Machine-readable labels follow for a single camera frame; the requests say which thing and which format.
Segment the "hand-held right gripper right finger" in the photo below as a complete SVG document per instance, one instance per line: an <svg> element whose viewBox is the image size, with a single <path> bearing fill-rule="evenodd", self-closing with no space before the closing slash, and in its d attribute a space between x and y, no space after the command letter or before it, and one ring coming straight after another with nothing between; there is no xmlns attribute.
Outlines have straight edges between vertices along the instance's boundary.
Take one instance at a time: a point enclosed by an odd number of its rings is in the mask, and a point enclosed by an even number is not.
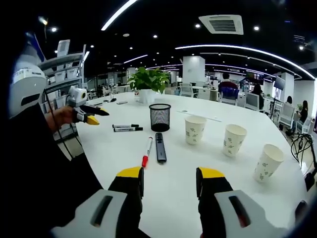
<svg viewBox="0 0 317 238"><path fill-rule="evenodd" d="M265 210L241 190L234 190L218 170L196 168L202 238L283 238L287 230L272 225Z"/></svg>

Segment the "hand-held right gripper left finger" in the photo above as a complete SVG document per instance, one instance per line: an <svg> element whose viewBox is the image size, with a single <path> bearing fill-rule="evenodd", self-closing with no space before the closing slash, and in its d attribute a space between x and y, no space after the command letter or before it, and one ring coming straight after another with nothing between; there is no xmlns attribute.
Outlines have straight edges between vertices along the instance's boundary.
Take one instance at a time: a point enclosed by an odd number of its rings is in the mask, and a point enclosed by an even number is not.
<svg viewBox="0 0 317 238"><path fill-rule="evenodd" d="M107 190L80 204L68 224L51 230L54 238L139 238L144 169L120 171Z"/></svg>

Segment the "person's left hand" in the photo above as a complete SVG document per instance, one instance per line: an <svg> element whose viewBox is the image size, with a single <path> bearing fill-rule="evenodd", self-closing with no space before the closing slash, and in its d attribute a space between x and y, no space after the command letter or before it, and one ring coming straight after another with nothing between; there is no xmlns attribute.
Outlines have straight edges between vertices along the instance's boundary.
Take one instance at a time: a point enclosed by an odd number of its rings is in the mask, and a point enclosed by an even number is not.
<svg viewBox="0 0 317 238"><path fill-rule="evenodd" d="M73 123L74 109L70 106L63 106L45 115L46 122L52 133L58 131L64 124Z"/></svg>

